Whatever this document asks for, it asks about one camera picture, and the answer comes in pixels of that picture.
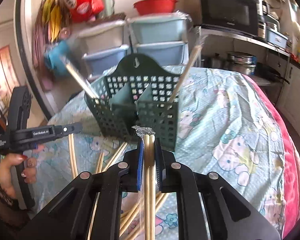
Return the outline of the left hand painted nails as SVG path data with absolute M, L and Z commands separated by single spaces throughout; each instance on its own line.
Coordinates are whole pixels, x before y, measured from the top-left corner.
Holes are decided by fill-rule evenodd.
M 26 164 L 20 172 L 21 179 L 27 184 L 34 184 L 37 181 L 36 158 L 10 153 L 0 162 L 0 187 L 12 199 L 17 199 L 15 185 L 18 181 L 18 172 L 15 167 L 21 164 Z

